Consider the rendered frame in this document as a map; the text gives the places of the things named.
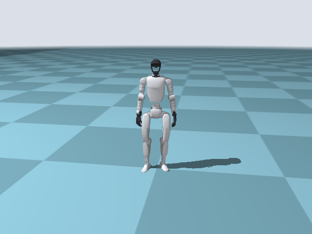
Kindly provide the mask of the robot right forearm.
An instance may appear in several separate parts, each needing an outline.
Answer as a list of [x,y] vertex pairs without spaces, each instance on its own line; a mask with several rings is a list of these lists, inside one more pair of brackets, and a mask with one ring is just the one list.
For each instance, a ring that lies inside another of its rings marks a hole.
[[[138,97],[139,97],[139,95],[138,95]],[[143,105],[143,101],[140,100],[140,99],[138,99],[138,100],[137,100],[137,111],[136,111],[136,113],[137,113],[138,115],[139,115],[139,112],[142,111],[142,105]]]

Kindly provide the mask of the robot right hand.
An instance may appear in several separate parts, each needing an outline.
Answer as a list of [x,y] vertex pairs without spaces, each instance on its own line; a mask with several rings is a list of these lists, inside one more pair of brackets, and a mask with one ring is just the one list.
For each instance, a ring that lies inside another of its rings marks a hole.
[[[137,114],[137,117],[136,117],[136,124],[138,125],[138,126],[141,126],[140,125],[140,122],[142,123],[142,121],[141,121],[141,114],[142,114],[142,112],[140,111],[139,112],[139,115]],[[142,127],[142,126],[141,126]]]

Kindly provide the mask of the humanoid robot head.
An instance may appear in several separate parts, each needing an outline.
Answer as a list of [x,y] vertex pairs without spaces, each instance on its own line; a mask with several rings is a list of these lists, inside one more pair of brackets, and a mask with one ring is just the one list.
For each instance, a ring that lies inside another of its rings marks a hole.
[[[154,60],[151,62],[151,69],[152,69],[152,67],[155,67],[155,68],[159,67],[159,71],[160,71],[161,62],[160,62],[158,59],[154,59]],[[152,77],[155,77],[155,78],[159,77],[159,76],[158,76],[158,75],[159,75],[159,71],[153,71],[153,69],[152,69],[152,72],[153,72],[153,75],[154,75],[154,76],[152,76]]]

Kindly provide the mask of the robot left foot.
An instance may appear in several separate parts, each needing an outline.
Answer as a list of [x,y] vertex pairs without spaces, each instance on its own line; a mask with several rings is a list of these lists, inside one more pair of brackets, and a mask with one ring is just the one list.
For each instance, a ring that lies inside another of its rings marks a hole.
[[165,172],[169,171],[168,167],[166,166],[166,164],[164,162],[163,162],[163,164],[161,164],[161,162],[160,162],[159,165],[160,165],[160,167],[162,168],[163,171],[165,171]]

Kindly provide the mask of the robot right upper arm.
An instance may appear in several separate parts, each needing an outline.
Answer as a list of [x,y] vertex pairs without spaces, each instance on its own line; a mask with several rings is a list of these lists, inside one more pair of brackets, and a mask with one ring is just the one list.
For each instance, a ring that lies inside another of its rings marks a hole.
[[146,80],[147,80],[147,77],[142,78],[140,80],[140,84],[139,84],[139,97],[138,97],[138,99],[140,99],[140,100],[144,100],[145,99],[144,91],[145,91]]

